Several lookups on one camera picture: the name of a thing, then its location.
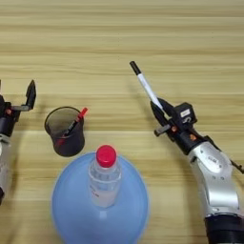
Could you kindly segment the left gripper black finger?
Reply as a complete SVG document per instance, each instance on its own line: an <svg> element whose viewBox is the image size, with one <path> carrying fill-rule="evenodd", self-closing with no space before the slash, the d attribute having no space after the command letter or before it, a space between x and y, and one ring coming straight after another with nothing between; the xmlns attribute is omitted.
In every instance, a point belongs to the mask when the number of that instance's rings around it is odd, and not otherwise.
<svg viewBox="0 0 244 244"><path fill-rule="evenodd" d="M27 97L26 106L28 107L29 110L32 110L36 98L36 88L35 88L35 82L33 80L31 80L28 86L26 97Z"/></svg>

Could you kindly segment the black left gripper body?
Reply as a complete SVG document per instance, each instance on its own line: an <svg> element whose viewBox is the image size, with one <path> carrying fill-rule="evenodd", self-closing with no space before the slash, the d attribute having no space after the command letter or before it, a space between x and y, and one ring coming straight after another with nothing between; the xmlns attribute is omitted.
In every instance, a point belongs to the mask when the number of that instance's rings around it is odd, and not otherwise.
<svg viewBox="0 0 244 244"><path fill-rule="evenodd" d="M18 122L21 112L28 112L28 106L13 106L0 113L0 133L11 137L15 124Z"/></svg>

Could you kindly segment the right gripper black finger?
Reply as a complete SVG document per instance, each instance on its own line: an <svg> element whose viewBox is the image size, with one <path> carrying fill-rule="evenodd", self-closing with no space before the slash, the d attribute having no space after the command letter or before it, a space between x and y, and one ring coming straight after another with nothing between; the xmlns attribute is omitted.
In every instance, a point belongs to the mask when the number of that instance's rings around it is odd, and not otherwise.
<svg viewBox="0 0 244 244"><path fill-rule="evenodd" d="M160 109L154 103L151 103L151 108L152 108L152 112L153 112L154 117L156 118L156 120L158 121L158 123L161 126L166 126L169 124L168 119L165 117L166 114L162 113L162 109Z"/></svg>
<svg viewBox="0 0 244 244"><path fill-rule="evenodd" d="M159 98L158 101L161 104L162 113L168 115L170 118L173 118L174 106L162 98Z"/></svg>

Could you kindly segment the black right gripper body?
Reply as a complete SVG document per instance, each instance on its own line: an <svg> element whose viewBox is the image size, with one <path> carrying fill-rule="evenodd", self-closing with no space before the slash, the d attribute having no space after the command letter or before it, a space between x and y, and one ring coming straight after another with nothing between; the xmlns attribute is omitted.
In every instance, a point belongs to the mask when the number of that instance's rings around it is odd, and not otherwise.
<svg viewBox="0 0 244 244"><path fill-rule="evenodd" d="M163 133L165 133L185 155L188 155L191 150L204 142L212 142L212 139L208 135L202 136L199 134L191 123L177 124L172 119L169 120L168 124L154 131L156 136Z"/></svg>

